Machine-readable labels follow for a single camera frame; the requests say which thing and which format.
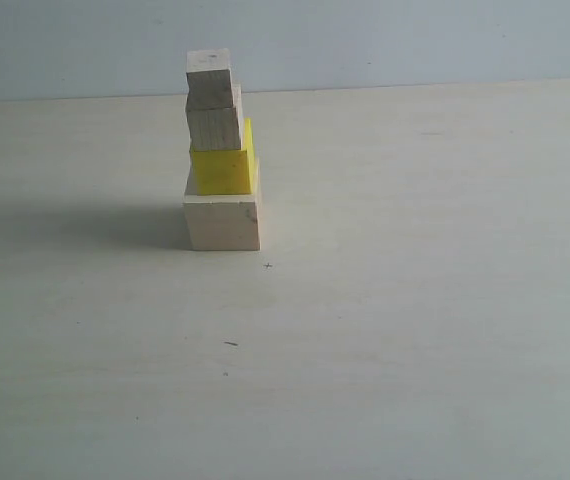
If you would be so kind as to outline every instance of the stack of blocks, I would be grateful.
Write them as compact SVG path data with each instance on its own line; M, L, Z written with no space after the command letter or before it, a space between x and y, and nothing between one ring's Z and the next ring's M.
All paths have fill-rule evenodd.
M183 207L194 250L259 250L260 173L229 50L187 54L191 168Z

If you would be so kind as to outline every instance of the wooden block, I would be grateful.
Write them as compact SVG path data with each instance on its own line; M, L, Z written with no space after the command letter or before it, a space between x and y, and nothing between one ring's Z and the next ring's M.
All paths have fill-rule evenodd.
M183 211L194 250L260 250L258 161L253 176L253 194L202 196L197 194L194 168L190 169Z
M243 195L254 192L252 123L245 119L243 148L197 152L190 149L199 195Z
M187 53L189 110L232 108L232 70L227 48Z
M234 106L211 110L186 108L187 125L196 151L240 150L243 148L243 108L241 87L233 86Z

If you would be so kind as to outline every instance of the small wooden cube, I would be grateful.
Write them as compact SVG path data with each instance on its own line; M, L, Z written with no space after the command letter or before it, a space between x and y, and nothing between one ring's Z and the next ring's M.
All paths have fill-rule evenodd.
M232 69L227 48L187 53L189 110L232 108Z
M192 169L199 195L244 195L254 192L252 123L245 118L243 148L198 152L192 147Z
M198 195L194 168L185 187L183 211L194 250L260 250L261 203L258 161L256 191L248 195Z
M234 85L234 106L211 110L186 108L187 125L192 148L198 152L209 150L240 150L243 148L243 107L241 87Z

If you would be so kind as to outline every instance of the unpainted wooden block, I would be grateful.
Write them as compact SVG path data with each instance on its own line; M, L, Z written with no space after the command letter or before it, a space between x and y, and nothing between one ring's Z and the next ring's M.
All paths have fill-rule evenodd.
M210 110L186 108L187 125L195 151L240 150L243 148L244 119L241 87L234 85L234 106Z
M190 149L192 170L199 195L243 195L255 191L252 122L245 119L243 148L240 150Z
M260 250L260 171L254 169L256 191L249 195L197 193L193 167L185 187L183 211L194 250Z
M232 108L232 69L227 48L187 53L189 110Z

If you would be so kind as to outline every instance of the block tower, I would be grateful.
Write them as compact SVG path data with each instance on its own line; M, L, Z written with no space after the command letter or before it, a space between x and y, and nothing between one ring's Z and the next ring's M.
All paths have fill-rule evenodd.
M187 54L191 167L183 201L194 250L259 250L260 172L228 49Z

